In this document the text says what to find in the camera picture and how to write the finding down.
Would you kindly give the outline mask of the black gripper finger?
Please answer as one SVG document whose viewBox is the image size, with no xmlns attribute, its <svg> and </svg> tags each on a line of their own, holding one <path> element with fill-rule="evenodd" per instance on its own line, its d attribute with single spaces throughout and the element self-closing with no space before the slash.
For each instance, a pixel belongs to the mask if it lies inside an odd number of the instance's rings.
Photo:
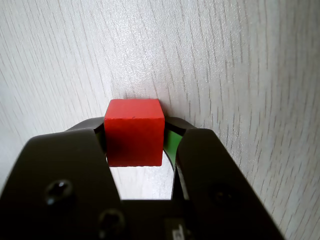
<svg viewBox="0 0 320 240">
<path fill-rule="evenodd" d="M 0 196 L 3 240 L 120 240 L 125 218 L 103 118 L 31 138 Z"/>
<path fill-rule="evenodd" d="M 278 227 L 213 130 L 165 118 L 164 150 L 180 140 L 172 163 L 196 240 L 281 240 Z"/>
</svg>

